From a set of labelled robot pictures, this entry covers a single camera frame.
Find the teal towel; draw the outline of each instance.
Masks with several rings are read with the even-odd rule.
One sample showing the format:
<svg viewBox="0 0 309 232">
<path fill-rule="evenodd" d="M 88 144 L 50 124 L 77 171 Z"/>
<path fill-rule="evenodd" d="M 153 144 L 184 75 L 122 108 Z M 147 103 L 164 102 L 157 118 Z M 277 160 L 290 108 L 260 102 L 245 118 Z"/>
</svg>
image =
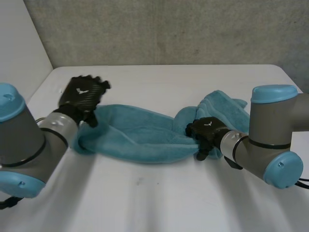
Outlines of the teal towel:
<svg viewBox="0 0 309 232">
<path fill-rule="evenodd" d="M 222 91 L 207 95 L 196 106 L 183 108 L 175 118 L 129 105 L 99 106 L 95 110 L 98 126 L 83 124 L 72 144 L 82 154 L 102 153 L 140 163 L 172 163 L 198 151 L 198 143 L 185 135 L 194 119 L 214 116 L 230 129 L 249 130 L 246 101 L 231 99 Z M 214 148 L 209 158 L 222 156 Z"/>
</svg>

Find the gray wall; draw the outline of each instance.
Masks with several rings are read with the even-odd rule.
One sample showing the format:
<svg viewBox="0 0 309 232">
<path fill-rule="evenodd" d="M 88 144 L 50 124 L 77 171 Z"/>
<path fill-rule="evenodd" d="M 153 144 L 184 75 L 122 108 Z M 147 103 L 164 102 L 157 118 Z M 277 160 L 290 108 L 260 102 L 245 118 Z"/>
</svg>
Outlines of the gray wall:
<svg viewBox="0 0 309 232">
<path fill-rule="evenodd" d="M 54 67 L 275 64 L 309 92 L 308 0 L 24 0 Z"/>
</svg>

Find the blue joint cap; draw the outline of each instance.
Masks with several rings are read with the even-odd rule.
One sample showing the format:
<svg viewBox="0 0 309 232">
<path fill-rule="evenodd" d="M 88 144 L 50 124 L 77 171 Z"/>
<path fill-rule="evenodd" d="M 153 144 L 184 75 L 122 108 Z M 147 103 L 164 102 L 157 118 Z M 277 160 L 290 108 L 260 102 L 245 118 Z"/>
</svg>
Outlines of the blue joint cap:
<svg viewBox="0 0 309 232">
<path fill-rule="evenodd" d="M 256 104 L 281 102 L 297 95 L 297 89 L 292 85 L 257 86 L 252 90 L 251 102 Z"/>
<path fill-rule="evenodd" d="M 0 172 L 0 191 L 14 197 L 34 198 L 45 187 L 37 178 L 20 173 Z"/>
<path fill-rule="evenodd" d="M 293 186 L 304 169 L 301 158 L 292 151 L 286 151 L 274 158 L 266 167 L 263 179 L 279 189 Z"/>
<path fill-rule="evenodd" d="M 20 114 L 25 106 L 24 98 L 14 86 L 0 83 L 0 123 Z"/>
</svg>

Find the white table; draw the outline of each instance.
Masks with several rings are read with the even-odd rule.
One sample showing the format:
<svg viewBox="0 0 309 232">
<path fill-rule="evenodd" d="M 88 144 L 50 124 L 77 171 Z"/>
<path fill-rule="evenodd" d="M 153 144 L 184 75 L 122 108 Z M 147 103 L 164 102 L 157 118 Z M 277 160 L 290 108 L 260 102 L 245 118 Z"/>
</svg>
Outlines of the white table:
<svg viewBox="0 0 309 232">
<path fill-rule="evenodd" d="M 33 95 L 28 106 L 34 117 L 55 109 L 61 90 L 81 74 L 110 81 L 102 104 L 130 104 L 169 116 L 217 89 L 250 102 L 255 86 L 294 85 L 273 65 L 63 67 L 53 70 Z M 308 140 L 309 133 L 294 133 L 291 149 L 303 159 L 305 178 Z M 275 189 L 245 170 L 231 169 L 224 159 L 142 165 L 71 150 L 37 198 L 0 212 L 2 232 L 308 230 L 308 190 Z"/>
</svg>

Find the black ring band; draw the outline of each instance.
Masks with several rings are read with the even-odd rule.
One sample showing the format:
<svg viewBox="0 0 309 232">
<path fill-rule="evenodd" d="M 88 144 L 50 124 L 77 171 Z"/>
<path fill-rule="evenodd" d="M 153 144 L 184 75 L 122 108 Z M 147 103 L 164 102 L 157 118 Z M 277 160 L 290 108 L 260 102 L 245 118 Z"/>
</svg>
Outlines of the black ring band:
<svg viewBox="0 0 309 232">
<path fill-rule="evenodd" d="M 262 147 L 262 148 L 267 148 L 267 149 L 277 149 L 277 150 L 282 150 L 282 149 L 288 149 L 291 147 L 291 143 L 289 144 L 283 144 L 283 145 L 272 145 L 272 144 L 262 144 L 256 141 L 253 141 L 251 139 L 249 139 L 249 142 L 254 145 L 254 146 L 258 146 L 258 147 Z"/>
<path fill-rule="evenodd" d="M 237 141 L 237 143 L 235 144 L 235 146 L 234 146 L 234 148 L 233 148 L 232 156 L 233 156 L 233 160 L 234 160 L 235 162 L 236 162 L 236 159 L 235 159 L 236 149 L 237 149 L 238 145 L 241 143 L 241 141 L 243 141 L 243 140 L 246 139 L 246 138 L 248 138 L 248 135 L 241 137 L 241 138 Z"/>
<path fill-rule="evenodd" d="M 66 140 L 66 138 L 63 137 L 63 135 L 60 134 L 60 133 L 58 133 L 57 131 L 54 131 L 54 130 L 49 129 L 49 128 L 41 128 L 41 130 L 42 130 L 42 131 L 45 131 L 45 132 L 50 132 L 50 133 L 54 134 L 55 136 L 57 136 L 59 139 L 62 140 L 62 142 L 65 144 L 66 147 L 69 146 L 68 141 Z"/>
<path fill-rule="evenodd" d="M 33 156 L 30 156 L 29 158 L 24 159 L 22 161 L 19 161 L 17 163 L 1 164 L 1 166 L 5 167 L 5 168 L 13 168 L 13 167 L 17 167 L 17 166 L 23 165 L 25 163 L 28 163 L 31 160 L 34 160 L 35 158 L 37 158 L 42 153 L 42 151 L 44 150 L 45 146 L 46 146 L 46 138 L 44 136 L 44 142 L 43 142 L 42 146 L 40 147 L 40 149 L 36 153 L 34 153 Z"/>
</svg>

